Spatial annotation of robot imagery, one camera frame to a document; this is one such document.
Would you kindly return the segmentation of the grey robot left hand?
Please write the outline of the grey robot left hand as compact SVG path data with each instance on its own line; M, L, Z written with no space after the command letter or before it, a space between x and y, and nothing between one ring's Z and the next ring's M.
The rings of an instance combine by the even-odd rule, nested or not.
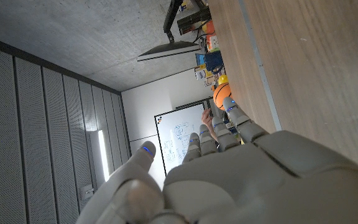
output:
M78 223L358 223L358 165L289 131L268 133L230 97L219 119L190 136L159 186L146 141L100 186Z

